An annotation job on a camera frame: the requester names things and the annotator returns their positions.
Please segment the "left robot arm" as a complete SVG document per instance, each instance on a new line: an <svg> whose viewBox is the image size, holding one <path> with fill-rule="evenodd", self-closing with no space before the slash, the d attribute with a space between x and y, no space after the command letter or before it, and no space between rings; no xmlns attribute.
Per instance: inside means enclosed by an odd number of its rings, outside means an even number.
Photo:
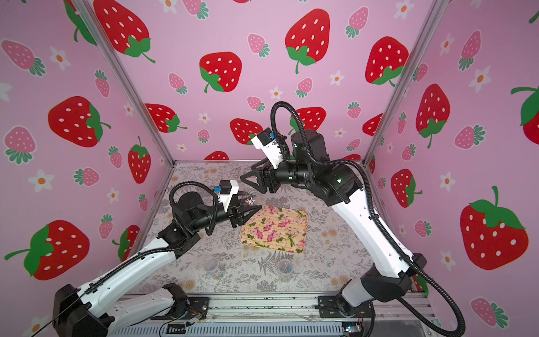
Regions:
<svg viewBox="0 0 539 337"><path fill-rule="evenodd" d="M58 290L52 325L59 336L109 336L146 320L177 320L193 313L188 295L176 283L135 299L122 296L156 270L177 261L200 240L199 231L211 235L216 224L245 225L262 209L241 200L236 188L221 192L206 189L212 204L206 205L196 191L175 196L169 192L173 220L146 247L93 281L79 287L68 284Z"/></svg>

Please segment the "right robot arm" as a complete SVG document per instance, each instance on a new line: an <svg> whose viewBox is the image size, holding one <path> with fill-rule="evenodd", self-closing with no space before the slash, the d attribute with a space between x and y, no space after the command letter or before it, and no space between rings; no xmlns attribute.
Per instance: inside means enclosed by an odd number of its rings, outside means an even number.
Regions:
<svg viewBox="0 0 539 337"><path fill-rule="evenodd" d="M403 259L407 255L419 268L426 266L421 254L413 254L391 233L373 208L367 181L360 180L345 164L330 164L324 137L313 130L291 137L293 160L286 160L282 147L270 129L248 132L248 144L265 153L241 180L257 191L275 193L281 185L306 189L323 200L352 228L368 251L373 266L361 277L349 281L338 294L338 306L348 314L371 300L388 302L406 294L416 274Z"/></svg>

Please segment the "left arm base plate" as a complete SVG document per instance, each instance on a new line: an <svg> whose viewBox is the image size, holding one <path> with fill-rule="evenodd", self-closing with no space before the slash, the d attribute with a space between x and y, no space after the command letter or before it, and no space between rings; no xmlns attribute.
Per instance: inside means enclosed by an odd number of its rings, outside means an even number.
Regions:
<svg viewBox="0 0 539 337"><path fill-rule="evenodd" d="M188 296L184 290L174 283L163 286L173 302L161 312L153 315L151 320L200 320L205 319L209 309L209 297Z"/></svg>

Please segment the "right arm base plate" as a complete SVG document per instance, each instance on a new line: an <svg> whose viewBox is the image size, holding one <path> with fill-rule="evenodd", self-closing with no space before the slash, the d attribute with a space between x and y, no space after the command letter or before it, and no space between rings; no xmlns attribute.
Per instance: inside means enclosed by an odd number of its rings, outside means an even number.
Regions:
<svg viewBox="0 0 539 337"><path fill-rule="evenodd" d="M350 280L337 294L319 296L317 308L321 318L372 318L376 314L373 297L359 279Z"/></svg>

